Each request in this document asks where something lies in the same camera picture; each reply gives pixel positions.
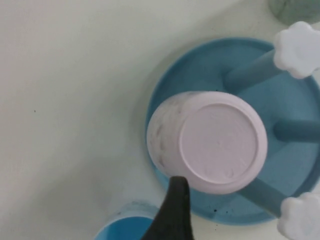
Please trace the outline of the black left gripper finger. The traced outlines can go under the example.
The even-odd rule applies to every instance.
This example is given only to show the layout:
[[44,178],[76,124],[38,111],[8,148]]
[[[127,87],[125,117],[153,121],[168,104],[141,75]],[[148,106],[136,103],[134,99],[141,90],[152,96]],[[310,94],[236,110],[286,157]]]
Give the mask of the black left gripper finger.
[[165,199],[142,240],[193,240],[190,188],[183,176],[173,176]]

